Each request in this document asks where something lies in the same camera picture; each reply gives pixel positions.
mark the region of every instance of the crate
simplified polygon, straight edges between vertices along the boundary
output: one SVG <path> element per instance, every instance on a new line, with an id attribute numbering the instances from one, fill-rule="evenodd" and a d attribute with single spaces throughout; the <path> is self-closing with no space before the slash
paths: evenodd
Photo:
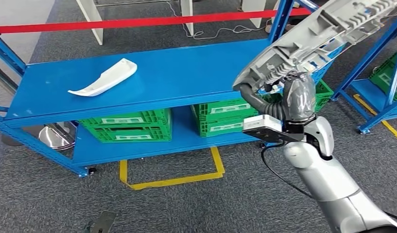
<path id="1" fill-rule="evenodd" d="M 117 142 L 168 142 L 171 141 L 171 124 L 167 127 L 112 127 L 86 128 L 102 143 Z"/>
<path id="2" fill-rule="evenodd" d="M 223 120 L 200 121 L 197 120 L 201 137 L 211 137 L 224 133 L 241 132 L 245 117 L 235 117 Z"/>
<path id="3" fill-rule="evenodd" d="M 315 93 L 315 111 L 318 112 L 324 107 L 334 92 L 323 80 L 320 80 L 315 86 Z"/>
<path id="4" fill-rule="evenodd" d="M 79 120 L 85 127 L 124 127 L 134 124 L 166 125 L 171 111 L 169 108 L 112 115 L 106 117 L 94 117 Z"/>
<path id="5" fill-rule="evenodd" d="M 258 111 L 251 107 L 243 98 L 200 103 L 193 105 L 192 108 L 200 121 L 256 116 L 258 114 Z"/>
<path id="6" fill-rule="evenodd" d="M 397 53 L 387 59 L 375 72 L 369 77 L 370 81 L 378 86 L 385 94 L 389 91 L 391 77 L 394 75 L 394 68 L 397 62 Z M 397 100 L 397 89 L 393 100 Z"/>

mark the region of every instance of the red rope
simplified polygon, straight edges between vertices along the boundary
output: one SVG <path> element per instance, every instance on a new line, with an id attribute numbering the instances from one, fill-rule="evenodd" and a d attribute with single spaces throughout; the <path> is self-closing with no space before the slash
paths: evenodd
<path id="1" fill-rule="evenodd" d="M 54 32 L 70 30 L 86 30 L 93 28 L 126 28 L 144 27 L 158 25 L 174 25 L 183 23 L 205 23 L 216 21 L 241 20 L 249 18 L 271 18 L 276 16 L 276 10 L 256 12 L 232 12 L 217 13 L 186 17 L 153 17 L 153 18 L 132 18 L 119 20 L 104 20 L 96 22 L 68 22 L 68 23 L 46 23 L 31 25 L 0 26 L 0 33 L 33 33 L 33 32 Z M 310 11 L 306 8 L 293 8 L 291 16 L 308 15 Z"/>

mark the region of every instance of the gray carpet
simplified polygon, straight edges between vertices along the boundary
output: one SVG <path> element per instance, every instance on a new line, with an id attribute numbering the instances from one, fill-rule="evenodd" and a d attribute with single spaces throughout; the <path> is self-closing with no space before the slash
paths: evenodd
<path id="1" fill-rule="evenodd" d="M 213 1 L 211 5 L 206 2 L 195 5 L 197 14 L 233 11 L 238 4 L 238 1 Z M 165 16 L 169 15 L 168 10 L 160 4 L 145 9 L 116 7 L 103 12 L 103 17 Z M 48 22 L 74 20 L 84 20 L 75 2 L 56 1 Z M 200 24 L 197 29 L 213 33 L 221 25 L 235 24 Z M 182 32 L 180 26 L 111 29 L 105 31 L 102 47 L 96 44 L 90 31 L 43 33 L 32 62 L 265 36 L 263 32 L 225 33 L 216 40 L 194 41 L 185 38 Z M 336 87 L 378 36 L 343 54 L 325 81 Z M 397 39 L 375 64 L 396 49 Z M 343 99 L 329 103 L 320 114 L 333 125 L 334 155 L 377 205 L 397 215 L 397 139 L 380 124 L 371 134 L 357 134 L 355 128 L 363 123 L 363 118 Z M 219 150 L 226 169 L 221 179 L 133 191 L 119 181 L 118 163 L 97 165 L 99 172 L 79 179 L 33 151 L 6 147 L 0 142 L 0 232 L 81 232 L 103 210 L 118 214 L 112 228 L 115 233 L 329 232 L 316 204 L 265 168 L 257 143 L 230 145 Z M 267 159 L 283 177 L 305 188 L 282 157 L 281 149 L 269 152 Z M 131 183 L 215 169 L 209 150 L 131 160 L 128 166 Z"/>

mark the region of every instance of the yellow tape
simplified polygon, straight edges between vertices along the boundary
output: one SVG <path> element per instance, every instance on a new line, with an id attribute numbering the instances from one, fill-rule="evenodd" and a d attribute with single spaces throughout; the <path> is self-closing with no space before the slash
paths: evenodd
<path id="1" fill-rule="evenodd" d="M 170 186 L 170 185 L 176 185 L 176 184 L 182 184 L 182 183 L 191 183 L 191 182 L 221 178 L 221 177 L 223 177 L 223 174 L 225 173 L 225 169 L 223 166 L 223 162 L 221 161 L 221 156 L 220 156 L 220 153 L 218 152 L 218 148 L 212 147 L 211 154 L 212 154 L 212 158 L 214 160 L 214 164 L 215 164 L 215 168 L 216 168 L 217 172 L 196 175 L 196 176 L 187 176 L 187 177 L 175 178 L 175 179 L 169 179 L 169 180 L 163 180 L 163 181 L 153 181 L 153 182 L 146 182 L 146 183 L 129 184 L 127 182 L 128 181 L 128 177 L 127 177 L 128 176 L 128 170 L 127 170 L 128 162 L 127 162 L 127 160 L 121 160 L 120 161 L 120 180 L 124 184 L 128 185 L 130 188 L 132 188 L 134 190 L 140 190 L 140 189 L 150 188 L 150 187 L 164 187 L 164 186 Z"/>
<path id="2" fill-rule="evenodd" d="M 377 113 L 366 103 L 364 100 L 360 98 L 359 94 L 353 95 L 353 97 L 361 104 L 363 105 L 371 114 L 377 115 Z M 394 136 L 397 137 L 397 130 L 393 128 L 386 120 L 382 120 L 381 123 L 388 129 L 390 132 L 394 134 Z"/>

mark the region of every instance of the blue shelf surface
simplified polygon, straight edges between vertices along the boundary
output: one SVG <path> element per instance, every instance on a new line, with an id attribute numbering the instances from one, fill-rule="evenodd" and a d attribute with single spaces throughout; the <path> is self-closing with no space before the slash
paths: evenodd
<path id="1" fill-rule="evenodd" d="M 238 98 L 236 76 L 268 45 L 260 39 L 28 65 L 4 121 L 20 127 Z M 132 77 L 95 97 L 67 92 L 122 58 L 138 65 Z"/>
<path id="2" fill-rule="evenodd" d="M 72 162 L 77 166 L 88 166 L 259 140 L 243 133 L 226 133 L 203 138 L 198 134 L 195 119 L 188 106 L 175 107 L 172 111 L 171 142 L 101 143 L 85 128 L 79 126 Z"/>
<path id="3" fill-rule="evenodd" d="M 387 97 L 385 93 L 369 79 L 354 80 L 351 86 L 374 111 L 379 113 L 384 109 Z"/>

